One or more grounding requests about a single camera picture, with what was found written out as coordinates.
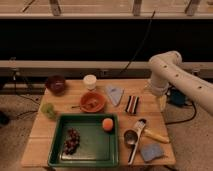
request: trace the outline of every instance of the yellow handle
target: yellow handle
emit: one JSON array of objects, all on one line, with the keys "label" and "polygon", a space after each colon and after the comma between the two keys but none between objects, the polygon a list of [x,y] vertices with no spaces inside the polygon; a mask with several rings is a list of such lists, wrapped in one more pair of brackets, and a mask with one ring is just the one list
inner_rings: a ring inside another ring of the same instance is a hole
[{"label": "yellow handle", "polygon": [[145,129],[144,130],[145,136],[150,137],[154,140],[160,141],[162,143],[169,143],[169,138],[168,137],[164,137],[160,134],[157,134],[149,129]]}]

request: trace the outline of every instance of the wooden table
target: wooden table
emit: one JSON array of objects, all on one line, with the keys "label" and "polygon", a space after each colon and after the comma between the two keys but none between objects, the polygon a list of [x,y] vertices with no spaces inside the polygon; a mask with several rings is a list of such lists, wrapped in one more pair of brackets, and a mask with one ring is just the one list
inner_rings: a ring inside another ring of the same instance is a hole
[{"label": "wooden table", "polygon": [[[123,87],[124,94],[122,96],[120,105],[114,107],[107,97],[104,88],[107,84]],[[167,129],[164,124],[163,117],[156,102],[156,98],[150,94],[149,91],[144,91],[147,85],[147,80],[144,79],[106,79],[97,81],[97,91],[101,92],[106,100],[105,113],[115,113],[118,116],[119,122],[119,165],[126,166],[130,149],[124,144],[123,134],[127,129],[132,128],[134,123],[140,119],[147,120],[147,128],[163,135],[168,136]],[[77,105],[81,96],[87,92],[82,80],[67,80],[67,90],[62,96],[54,96],[50,91],[45,90],[42,102],[50,102],[54,104],[55,110],[60,113],[82,113],[80,109],[71,109],[71,106]],[[137,107],[137,115],[131,116],[125,113],[125,107],[129,95],[140,96]],[[22,158],[23,167],[47,167],[47,159],[49,155],[52,138],[55,131],[56,122],[46,118],[44,114],[38,111],[29,140]],[[141,146],[155,142],[154,140],[142,135],[140,139]],[[174,165],[175,157],[171,144],[160,143],[163,147],[165,156],[160,159],[152,161],[151,165]],[[133,162],[134,166],[145,165],[138,151]]]}]

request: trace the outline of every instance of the orange bowl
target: orange bowl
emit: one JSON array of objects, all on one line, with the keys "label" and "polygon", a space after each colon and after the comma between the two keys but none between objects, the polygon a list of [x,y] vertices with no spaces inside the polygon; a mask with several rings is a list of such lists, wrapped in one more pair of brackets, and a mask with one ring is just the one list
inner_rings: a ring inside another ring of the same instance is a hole
[{"label": "orange bowl", "polygon": [[101,111],[106,103],[106,99],[97,92],[87,92],[80,100],[80,108],[87,113],[95,113]]},{"label": "orange bowl", "polygon": [[66,80],[64,77],[59,75],[54,75],[48,77],[45,82],[45,87],[50,90],[53,94],[61,94],[66,88]]}]

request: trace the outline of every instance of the green tray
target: green tray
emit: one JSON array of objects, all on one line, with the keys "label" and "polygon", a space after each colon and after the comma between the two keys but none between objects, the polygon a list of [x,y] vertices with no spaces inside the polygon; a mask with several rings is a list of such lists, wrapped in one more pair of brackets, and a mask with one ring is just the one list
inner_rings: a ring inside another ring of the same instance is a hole
[{"label": "green tray", "polygon": [[[102,121],[111,118],[114,128],[105,132]],[[76,129],[80,145],[72,155],[63,153],[67,130]],[[115,167],[118,165],[118,120],[113,114],[70,114],[58,119],[48,158],[50,167]]]}]

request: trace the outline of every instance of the white cup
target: white cup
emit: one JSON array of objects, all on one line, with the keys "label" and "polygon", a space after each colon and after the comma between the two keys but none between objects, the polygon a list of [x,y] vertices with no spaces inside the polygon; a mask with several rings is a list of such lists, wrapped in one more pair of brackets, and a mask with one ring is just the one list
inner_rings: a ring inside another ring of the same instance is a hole
[{"label": "white cup", "polygon": [[97,78],[95,75],[86,75],[83,82],[88,90],[93,90],[96,87]]}]

